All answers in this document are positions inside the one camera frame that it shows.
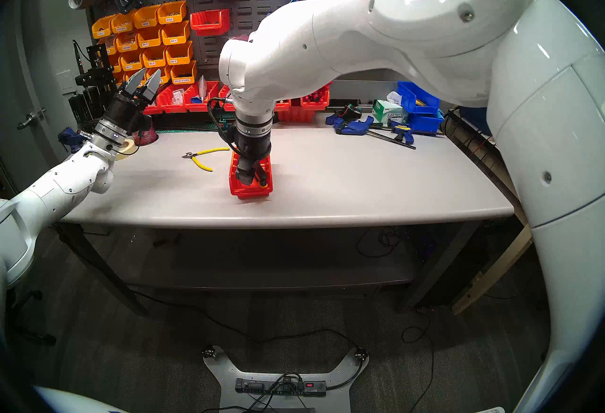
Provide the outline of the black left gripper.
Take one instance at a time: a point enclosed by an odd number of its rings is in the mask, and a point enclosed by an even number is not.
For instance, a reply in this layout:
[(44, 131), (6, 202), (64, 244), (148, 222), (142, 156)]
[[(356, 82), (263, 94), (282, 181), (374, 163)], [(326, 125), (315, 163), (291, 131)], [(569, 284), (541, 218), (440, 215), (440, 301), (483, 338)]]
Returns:
[(114, 125), (115, 131), (123, 130), (125, 132), (123, 136), (135, 132), (147, 132), (152, 127), (150, 115), (143, 112), (157, 97), (162, 70), (156, 69), (145, 82), (146, 71), (147, 69), (143, 67), (129, 75), (125, 80), (125, 89), (120, 88), (117, 91), (102, 116), (104, 124)]

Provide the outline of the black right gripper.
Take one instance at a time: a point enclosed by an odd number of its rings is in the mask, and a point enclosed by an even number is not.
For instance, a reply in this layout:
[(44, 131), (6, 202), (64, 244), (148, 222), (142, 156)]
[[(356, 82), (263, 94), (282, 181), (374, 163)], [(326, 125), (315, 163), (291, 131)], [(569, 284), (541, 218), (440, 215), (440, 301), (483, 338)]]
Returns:
[(255, 164), (256, 181), (268, 183), (267, 173), (260, 161), (271, 152), (271, 132), (258, 137), (249, 137), (235, 131), (234, 140), (240, 158), (237, 165), (237, 180), (243, 186), (251, 186), (253, 184), (253, 165)]

